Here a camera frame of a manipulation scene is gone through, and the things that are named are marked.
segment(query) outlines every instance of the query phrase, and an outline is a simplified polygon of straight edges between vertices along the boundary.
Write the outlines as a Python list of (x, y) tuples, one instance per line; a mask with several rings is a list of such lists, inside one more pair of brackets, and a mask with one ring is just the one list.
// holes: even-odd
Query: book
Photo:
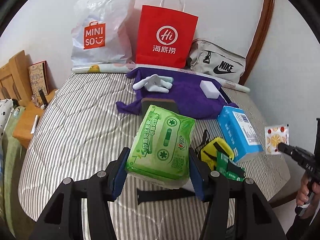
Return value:
[(47, 62), (42, 61), (35, 63), (28, 68), (32, 93), (37, 97), (40, 96), (38, 91), (39, 88), (42, 89), (45, 96), (49, 94), (47, 76), (45, 72), (46, 65)]

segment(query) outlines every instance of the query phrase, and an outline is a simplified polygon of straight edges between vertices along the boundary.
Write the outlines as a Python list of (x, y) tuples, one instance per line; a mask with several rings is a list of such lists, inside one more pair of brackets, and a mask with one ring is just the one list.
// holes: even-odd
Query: red paper bag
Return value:
[(197, 21), (197, 16), (188, 13), (143, 5), (136, 63), (183, 68)]

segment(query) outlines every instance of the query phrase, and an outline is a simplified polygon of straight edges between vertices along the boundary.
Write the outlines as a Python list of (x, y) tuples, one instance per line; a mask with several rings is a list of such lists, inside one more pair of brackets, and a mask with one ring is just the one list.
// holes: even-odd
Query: blue gripper pad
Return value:
[(125, 179), (127, 178), (127, 172), (125, 171), (124, 167), (127, 162), (129, 153), (130, 153), (130, 149), (124, 148), (118, 160), (116, 161), (116, 164), (114, 167), (114, 168), (118, 168), (115, 178), (113, 180), (112, 198), (114, 200), (120, 196), (125, 183)]
[(207, 163), (202, 162), (196, 156), (192, 148), (189, 148), (189, 173), (196, 196), (201, 201), (206, 201), (206, 189), (209, 184), (209, 174), (211, 170)]

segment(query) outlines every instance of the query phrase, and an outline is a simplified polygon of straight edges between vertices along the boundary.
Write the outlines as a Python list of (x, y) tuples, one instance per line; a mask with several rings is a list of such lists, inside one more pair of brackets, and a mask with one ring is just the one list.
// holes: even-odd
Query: green blanket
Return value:
[(21, 208), (18, 199), (18, 184), (26, 149), (12, 137), (24, 107), (19, 106), (17, 117), (11, 115), (2, 138), (4, 152), (4, 220), (17, 240), (28, 239), (35, 222)]

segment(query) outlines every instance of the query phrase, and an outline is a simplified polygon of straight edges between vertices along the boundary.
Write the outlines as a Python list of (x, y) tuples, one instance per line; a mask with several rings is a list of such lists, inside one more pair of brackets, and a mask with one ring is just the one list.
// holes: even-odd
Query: white sponge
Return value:
[(207, 98), (217, 99), (220, 95), (219, 90), (211, 81), (202, 80), (200, 82), (200, 88)]

